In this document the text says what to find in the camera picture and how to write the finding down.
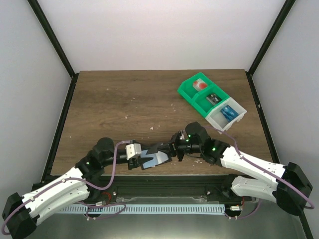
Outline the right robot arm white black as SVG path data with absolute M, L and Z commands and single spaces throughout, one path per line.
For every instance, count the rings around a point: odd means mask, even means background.
M 309 196 L 312 185 L 295 163 L 282 165 L 268 162 L 239 150 L 237 143 L 229 145 L 213 139 L 206 127 L 192 122 L 172 136 L 167 143 L 158 143 L 147 154 L 162 152 L 182 160 L 185 154 L 199 154 L 210 165 L 233 169 L 244 176 L 231 176 L 231 182 L 221 188 L 228 201 L 238 197 L 254 197 L 276 203 L 285 212 L 300 216 L 305 209 L 314 209 Z

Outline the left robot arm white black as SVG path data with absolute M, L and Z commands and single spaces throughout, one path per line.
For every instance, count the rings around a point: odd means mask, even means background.
M 143 147 L 135 140 L 114 143 L 105 137 L 66 173 L 50 183 L 21 196 L 10 195 L 4 207 L 1 233 L 24 239 L 60 209 L 84 200 L 97 201 L 115 178 L 116 166 L 148 169 L 167 160 L 156 147 Z

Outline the black card holder wallet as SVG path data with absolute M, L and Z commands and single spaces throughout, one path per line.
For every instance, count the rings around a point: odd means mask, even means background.
M 149 149 L 142 149 L 142 151 L 144 151 L 144 150 L 147 151 L 147 154 L 150 154 Z M 142 170 L 153 168 L 153 167 L 156 167 L 156 166 L 159 166 L 159 165 L 162 165 L 162 164 L 165 164 L 165 163 L 172 161 L 172 157 L 169 155 L 169 153 L 164 153 L 164 152 L 159 151 L 158 153 L 154 153 L 154 155 L 155 155 L 155 160 L 156 160 L 155 166 L 142 166 L 141 165 Z

